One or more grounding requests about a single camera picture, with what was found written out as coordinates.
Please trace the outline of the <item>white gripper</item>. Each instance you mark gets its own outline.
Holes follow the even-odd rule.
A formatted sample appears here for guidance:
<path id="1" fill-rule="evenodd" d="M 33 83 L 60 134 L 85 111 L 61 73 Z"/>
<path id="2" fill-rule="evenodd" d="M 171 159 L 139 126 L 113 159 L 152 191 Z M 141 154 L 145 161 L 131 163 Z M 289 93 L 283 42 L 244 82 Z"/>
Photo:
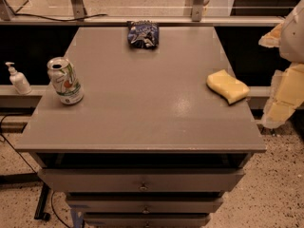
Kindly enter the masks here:
<path id="1" fill-rule="evenodd" d="M 280 56 L 291 65 L 276 70 L 271 81 L 270 97 L 263 109 L 261 123 L 266 128 L 278 128 L 304 103 L 304 0 L 294 7 L 284 23 L 263 35 L 258 44 L 278 48 Z"/>

